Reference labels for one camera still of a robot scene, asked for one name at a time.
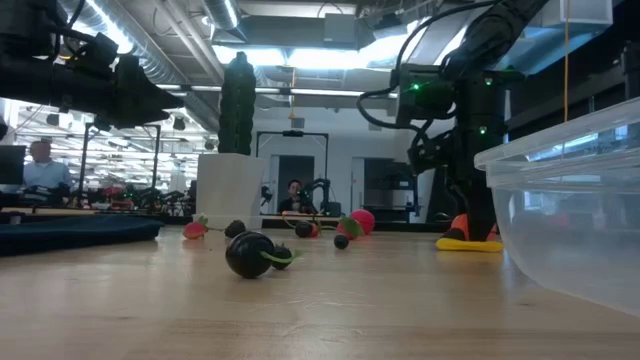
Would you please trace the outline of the white plant pot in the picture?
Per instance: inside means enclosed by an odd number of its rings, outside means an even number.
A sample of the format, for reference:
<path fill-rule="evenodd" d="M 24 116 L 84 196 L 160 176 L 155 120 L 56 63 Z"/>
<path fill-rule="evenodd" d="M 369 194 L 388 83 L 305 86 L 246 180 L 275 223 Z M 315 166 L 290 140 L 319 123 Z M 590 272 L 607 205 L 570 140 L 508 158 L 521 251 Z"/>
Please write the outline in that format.
<path fill-rule="evenodd" d="M 261 187 L 266 161 L 236 154 L 203 154 L 198 158 L 196 213 L 211 228 L 224 230 L 233 220 L 249 230 L 262 227 Z"/>

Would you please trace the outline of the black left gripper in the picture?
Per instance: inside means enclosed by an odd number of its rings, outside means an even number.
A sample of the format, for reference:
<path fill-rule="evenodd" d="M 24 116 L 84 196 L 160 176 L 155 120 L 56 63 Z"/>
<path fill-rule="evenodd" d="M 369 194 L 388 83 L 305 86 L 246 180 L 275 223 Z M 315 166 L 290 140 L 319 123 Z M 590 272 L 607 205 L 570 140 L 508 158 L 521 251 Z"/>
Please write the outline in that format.
<path fill-rule="evenodd" d="M 120 128 L 164 121 L 169 110 L 184 106 L 147 78 L 138 57 L 123 55 L 114 70 L 119 45 L 103 33 L 67 32 L 58 40 L 69 55 L 63 63 L 52 64 L 51 105 L 92 113 L 100 122 Z"/>

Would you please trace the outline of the black computer monitor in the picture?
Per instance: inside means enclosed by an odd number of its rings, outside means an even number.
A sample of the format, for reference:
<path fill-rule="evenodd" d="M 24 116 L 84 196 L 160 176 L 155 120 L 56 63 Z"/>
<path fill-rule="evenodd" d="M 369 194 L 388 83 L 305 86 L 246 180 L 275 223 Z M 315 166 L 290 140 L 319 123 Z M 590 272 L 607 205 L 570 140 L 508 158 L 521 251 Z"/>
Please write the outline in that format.
<path fill-rule="evenodd" d="M 0 145 L 0 185 L 21 185 L 26 147 Z"/>

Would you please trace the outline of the yellow toy banana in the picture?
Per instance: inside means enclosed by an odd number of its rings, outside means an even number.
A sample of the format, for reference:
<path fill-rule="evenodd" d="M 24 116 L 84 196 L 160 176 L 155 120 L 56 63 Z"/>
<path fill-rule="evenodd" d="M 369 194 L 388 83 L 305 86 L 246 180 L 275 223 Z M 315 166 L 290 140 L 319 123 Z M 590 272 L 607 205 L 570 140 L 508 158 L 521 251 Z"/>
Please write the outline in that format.
<path fill-rule="evenodd" d="M 440 238 L 435 243 L 440 251 L 472 251 L 497 253 L 504 249 L 504 245 L 497 241 L 463 241 L 452 238 Z"/>

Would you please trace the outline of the dark blue cloth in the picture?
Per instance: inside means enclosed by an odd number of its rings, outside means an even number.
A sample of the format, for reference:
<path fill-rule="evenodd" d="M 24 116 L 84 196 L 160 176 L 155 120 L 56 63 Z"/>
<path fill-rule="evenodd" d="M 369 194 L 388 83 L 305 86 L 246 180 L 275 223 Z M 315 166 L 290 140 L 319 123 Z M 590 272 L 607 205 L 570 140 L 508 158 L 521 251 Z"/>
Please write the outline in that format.
<path fill-rule="evenodd" d="M 0 225 L 0 257 L 155 239 L 161 221 L 125 215 L 70 216 Z"/>

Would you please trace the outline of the clear plastic tupperware container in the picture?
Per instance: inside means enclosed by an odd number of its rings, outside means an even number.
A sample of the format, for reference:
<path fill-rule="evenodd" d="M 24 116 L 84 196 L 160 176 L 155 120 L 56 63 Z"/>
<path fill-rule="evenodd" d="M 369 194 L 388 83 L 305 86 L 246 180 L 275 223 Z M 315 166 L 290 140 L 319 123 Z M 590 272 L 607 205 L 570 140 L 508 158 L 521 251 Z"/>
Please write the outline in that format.
<path fill-rule="evenodd" d="M 475 166 L 525 275 L 640 317 L 640 97 L 483 151 Z"/>

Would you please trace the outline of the black gantry frame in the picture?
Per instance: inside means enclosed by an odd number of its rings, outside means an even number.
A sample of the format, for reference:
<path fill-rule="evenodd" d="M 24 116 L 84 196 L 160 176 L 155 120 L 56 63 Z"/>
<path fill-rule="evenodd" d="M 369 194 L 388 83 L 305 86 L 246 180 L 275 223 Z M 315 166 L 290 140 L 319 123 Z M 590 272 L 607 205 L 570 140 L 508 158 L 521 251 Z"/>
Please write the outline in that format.
<path fill-rule="evenodd" d="M 263 186 L 273 194 L 262 210 L 280 214 L 280 204 L 291 197 L 290 187 L 301 197 L 303 213 L 327 215 L 330 198 L 327 133 L 302 130 L 258 131 L 255 156 L 267 161 Z"/>
<path fill-rule="evenodd" d="M 82 147 L 82 154 L 81 154 L 79 183 L 78 183 L 78 188 L 76 190 L 76 197 L 75 197 L 77 209 L 84 208 L 84 184 L 85 184 L 87 153 L 88 153 L 88 145 L 91 140 L 91 129 L 94 127 L 94 125 L 95 125 L 94 122 L 87 122 L 85 124 L 85 130 L 83 135 L 83 147 Z M 161 141 L 161 126 L 160 125 L 143 125 L 143 128 L 151 128 L 151 129 L 154 129 L 156 132 L 156 135 L 153 137 L 153 139 L 155 140 L 155 146 L 154 146 L 152 182 L 151 182 L 151 187 L 156 188 L 158 164 L 159 164 L 159 150 L 160 150 L 160 141 Z"/>

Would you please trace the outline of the black aluminium table frame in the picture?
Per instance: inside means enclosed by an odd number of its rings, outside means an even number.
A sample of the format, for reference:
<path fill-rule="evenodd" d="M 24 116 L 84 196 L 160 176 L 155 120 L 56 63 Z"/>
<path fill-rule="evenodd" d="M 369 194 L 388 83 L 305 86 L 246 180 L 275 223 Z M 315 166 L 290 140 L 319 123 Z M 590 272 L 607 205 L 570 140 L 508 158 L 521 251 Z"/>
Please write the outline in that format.
<path fill-rule="evenodd" d="M 53 209 L 53 208 L 3 208 L 0 210 L 0 223 L 6 223 L 11 216 L 20 216 L 23 222 L 39 222 L 72 216 L 95 215 L 124 215 L 157 220 L 165 225 L 186 225 L 192 221 L 188 216 L 148 215 L 126 212 L 99 212 L 93 210 Z M 263 229 L 285 229 L 295 225 L 299 221 L 313 220 L 305 216 L 275 216 L 261 215 Z M 441 233 L 449 228 L 448 223 L 394 223 L 377 222 L 374 226 L 376 232 L 410 232 L 410 233 Z"/>

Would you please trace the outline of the large dark toy cherry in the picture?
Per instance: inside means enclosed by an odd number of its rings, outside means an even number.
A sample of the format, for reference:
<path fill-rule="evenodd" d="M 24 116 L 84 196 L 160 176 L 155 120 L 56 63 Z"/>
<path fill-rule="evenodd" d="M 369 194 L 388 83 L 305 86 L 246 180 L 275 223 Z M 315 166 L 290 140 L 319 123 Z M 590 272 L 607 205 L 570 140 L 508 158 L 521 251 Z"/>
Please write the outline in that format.
<path fill-rule="evenodd" d="M 271 268 L 271 261 L 262 253 L 272 255 L 273 242 L 254 231 L 245 231 L 234 237 L 226 248 L 225 259 L 230 269 L 246 279 L 262 276 Z"/>

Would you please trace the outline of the person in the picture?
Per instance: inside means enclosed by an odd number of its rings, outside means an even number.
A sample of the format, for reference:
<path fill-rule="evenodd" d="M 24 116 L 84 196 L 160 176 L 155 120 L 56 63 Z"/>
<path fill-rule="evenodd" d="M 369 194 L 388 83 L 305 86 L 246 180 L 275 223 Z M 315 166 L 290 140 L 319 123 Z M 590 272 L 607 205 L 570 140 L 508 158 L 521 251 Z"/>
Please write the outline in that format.
<path fill-rule="evenodd" d="M 32 161 L 24 166 L 23 199 L 51 206 L 63 204 L 73 181 L 68 166 L 51 158 L 51 144 L 39 140 L 30 145 Z"/>
<path fill-rule="evenodd" d="M 288 184 L 288 197 L 278 204 L 277 212 L 311 214 L 313 212 L 312 201 L 308 192 L 303 188 L 299 180 L 291 180 Z"/>

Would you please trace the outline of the orange toy fruit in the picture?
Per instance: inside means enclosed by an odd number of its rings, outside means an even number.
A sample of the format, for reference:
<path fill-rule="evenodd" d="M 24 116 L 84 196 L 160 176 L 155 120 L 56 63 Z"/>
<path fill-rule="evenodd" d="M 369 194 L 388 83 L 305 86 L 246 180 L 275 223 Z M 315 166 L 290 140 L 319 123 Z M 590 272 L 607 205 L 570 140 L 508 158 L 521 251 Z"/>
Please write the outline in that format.
<path fill-rule="evenodd" d="M 464 233 L 464 239 L 466 241 L 470 241 L 468 219 L 467 219 L 467 215 L 466 214 L 457 215 L 453 219 L 451 227 L 462 230 L 463 233 Z M 498 236 L 498 228 L 497 228 L 497 225 L 494 224 L 492 229 L 491 229 L 491 231 L 489 232 L 486 240 L 487 241 L 495 241 L 497 236 Z"/>

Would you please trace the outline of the red toy apple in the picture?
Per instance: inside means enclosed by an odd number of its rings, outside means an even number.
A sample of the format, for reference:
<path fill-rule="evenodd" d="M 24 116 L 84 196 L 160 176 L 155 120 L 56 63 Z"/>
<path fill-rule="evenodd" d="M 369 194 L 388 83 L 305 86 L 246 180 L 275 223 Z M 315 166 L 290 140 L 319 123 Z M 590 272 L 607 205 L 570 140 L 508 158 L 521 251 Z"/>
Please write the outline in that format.
<path fill-rule="evenodd" d="M 365 235 L 369 235 L 373 231 L 376 220 L 374 215 L 368 210 L 355 210 L 350 214 L 350 217 L 359 223 Z"/>

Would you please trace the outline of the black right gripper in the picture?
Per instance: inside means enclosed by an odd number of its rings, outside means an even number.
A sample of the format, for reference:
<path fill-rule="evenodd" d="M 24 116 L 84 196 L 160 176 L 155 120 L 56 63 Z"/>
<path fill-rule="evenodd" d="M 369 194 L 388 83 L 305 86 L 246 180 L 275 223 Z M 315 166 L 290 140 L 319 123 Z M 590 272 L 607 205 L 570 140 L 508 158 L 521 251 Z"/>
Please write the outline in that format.
<path fill-rule="evenodd" d="M 438 66 L 405 64 L 396 76 L 398 124 L 455 119 L 455 127 L 469 136 L 474 150 L 502 143 L 506 91 L 523 80 L 523 74 L 513 67 L 446 80 Z M 488 241 L 496 225 L 492 192 L 485 174 L 474 167 L 473 155 L 464 151 L 456 153 L 449 164 L 448 188 L 450 136 L 450 132 L 432 138 L 416 134 L 407 150 L 410 169 L 418 180 L 419 198 L 424 201 L 425 222 L 450 223 L 457 205 L 465 239 Z"/>

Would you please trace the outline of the red toy strawberry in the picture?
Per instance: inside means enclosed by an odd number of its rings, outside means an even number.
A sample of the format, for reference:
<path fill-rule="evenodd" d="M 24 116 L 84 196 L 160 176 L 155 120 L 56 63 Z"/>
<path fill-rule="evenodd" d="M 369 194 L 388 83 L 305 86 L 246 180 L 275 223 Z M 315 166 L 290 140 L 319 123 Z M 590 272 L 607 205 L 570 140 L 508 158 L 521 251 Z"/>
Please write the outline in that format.
<path fill-rule="evenodd" d="M 204 216 L 186 224 L 183 228 L 183 236 L 187 240 L 197 240 L 202 238 L 208 231 L 208 219 Z"/>

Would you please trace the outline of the tall green cactus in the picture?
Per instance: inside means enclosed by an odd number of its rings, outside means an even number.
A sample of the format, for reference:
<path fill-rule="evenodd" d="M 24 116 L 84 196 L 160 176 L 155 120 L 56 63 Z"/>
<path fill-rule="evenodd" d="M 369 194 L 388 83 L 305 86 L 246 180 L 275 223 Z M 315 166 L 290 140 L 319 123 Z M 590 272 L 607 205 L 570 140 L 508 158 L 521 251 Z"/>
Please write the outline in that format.
<path fill-rule="evenodd" d="M 224 72 L 219 117 L 219 153 L 251 155 L 256 100 L 254 67 L 244 52 L 237 52 Z"/>

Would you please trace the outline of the dark storage cabinet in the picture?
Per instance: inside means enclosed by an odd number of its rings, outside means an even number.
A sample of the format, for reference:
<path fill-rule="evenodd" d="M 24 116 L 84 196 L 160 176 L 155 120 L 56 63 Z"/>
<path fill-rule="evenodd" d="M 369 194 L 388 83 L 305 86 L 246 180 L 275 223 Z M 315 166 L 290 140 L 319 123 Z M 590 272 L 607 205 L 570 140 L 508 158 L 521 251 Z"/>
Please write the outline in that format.
<path fill-rule="evenodd" d="M 419 210 L 417 179 L 410 166 L 391 159 L 364 160 L 362 207 L 377 222 L 410 223 Z"/>

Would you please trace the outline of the red strawberry large green leaf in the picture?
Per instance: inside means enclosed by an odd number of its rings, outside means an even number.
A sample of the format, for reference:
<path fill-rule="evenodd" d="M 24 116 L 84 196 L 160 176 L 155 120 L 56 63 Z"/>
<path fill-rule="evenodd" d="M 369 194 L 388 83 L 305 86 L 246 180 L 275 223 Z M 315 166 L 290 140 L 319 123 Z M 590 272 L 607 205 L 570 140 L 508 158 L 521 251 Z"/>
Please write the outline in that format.
<path fill-rule="evenodd" d="M 365 235 L 361 224 L 350 216 L 342 217 L 339 220 L 337 232 L 345 236 L 348 240 L 354 240 Z"/>

